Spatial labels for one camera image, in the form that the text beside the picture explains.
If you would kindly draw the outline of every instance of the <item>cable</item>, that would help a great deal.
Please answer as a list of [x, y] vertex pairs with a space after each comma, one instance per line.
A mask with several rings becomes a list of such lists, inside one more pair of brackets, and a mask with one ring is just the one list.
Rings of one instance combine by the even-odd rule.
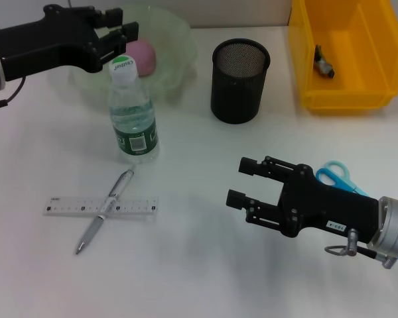
[[24, 86], [24, 84], [25, 84], [25, 79], [26, 79], [26, 77], [24, 76], [22, 78], [22, 81], [19, 83], [18, 88], [16, 88], [16, 91], [7, 99], [8, 103], [10, 103], [12, 101], [12, 99], [14, 99], [16, 97], [16, 95], [18, 95], [18, 93], [21, 91], [22, 86]]
[[374, 250], [369, 250], [368, 248], [360, 246], [357, 246], [357, 252], [372, 259], [375, 259], [377, 256], [377, 253]]
[[7, 106], [8, 103], [10, 103], [16, 97], [16, 95], [18, 95], [18, 93], [22, 89], [22, 86], [24, 86], [24, 84], [25, 84], [25, 79], [26, 79], [26, 77], [24, 76], [22, 78], [22, 81], [19, 83], [18, 88], [16, 88], [16, 91], [8, 99], [3, 99], [0, 101], [0, 108]]

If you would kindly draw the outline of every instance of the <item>yellow container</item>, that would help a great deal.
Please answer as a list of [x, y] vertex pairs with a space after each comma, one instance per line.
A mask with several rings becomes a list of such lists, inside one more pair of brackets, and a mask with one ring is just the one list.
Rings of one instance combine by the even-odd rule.
[[[314, 70], [319, 44], [333, 79]], [[346, 114], [398, 95], [398, 22], [389, 0], [293, 0], [289, 45], [303, 107]]]

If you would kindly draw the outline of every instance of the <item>transparent ruler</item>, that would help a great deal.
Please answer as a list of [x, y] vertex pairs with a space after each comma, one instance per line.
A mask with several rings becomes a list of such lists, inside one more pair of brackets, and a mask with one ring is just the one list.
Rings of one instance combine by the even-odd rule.
[[[95, 217], [105, 197], [51, 197], [43, 215], [56, 217]], [[118, 200], [106, 217], [154, 217], [158, 211], [158, 197], [132, 197]]]

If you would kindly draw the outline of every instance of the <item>silver pen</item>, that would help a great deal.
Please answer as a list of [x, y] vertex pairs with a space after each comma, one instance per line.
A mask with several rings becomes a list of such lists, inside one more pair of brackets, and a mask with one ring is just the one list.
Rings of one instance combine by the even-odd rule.
[[105, 202], [101, 206], [99, 215], [93, 219], [93, 221], [90, 223], [90, 226], [87, 228], [82, 238], [80, 239], [75, 254], [78, 255], [79, 253], [81, 253], [81, 251], [85, 249], [85, 247], [92, 241], [94, 235], [96, 235], [101, 225], [105, 221], [105, 215], [112, 210], [113, 205], [116, 201], [118, 201], [119, 196], [124, 192], [125, 187], [127, 187], [133, 175], [133, 169], [128, 169], [126, 172], [121, 174], [121, 176], [113, 186], [112, 190], [110, 191], [109, 195], [107, 196]]

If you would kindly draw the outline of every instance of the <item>green bottle label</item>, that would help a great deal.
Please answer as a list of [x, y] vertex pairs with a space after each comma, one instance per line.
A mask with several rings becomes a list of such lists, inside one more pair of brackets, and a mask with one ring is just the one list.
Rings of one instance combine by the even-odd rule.
[[128, 134], [113, 128], [117, 136], [118, 145], [122, 151], [132, 156], [141, 156], [152, 151], [158, 143], [156, 120], [149, 128], [136, 134]]

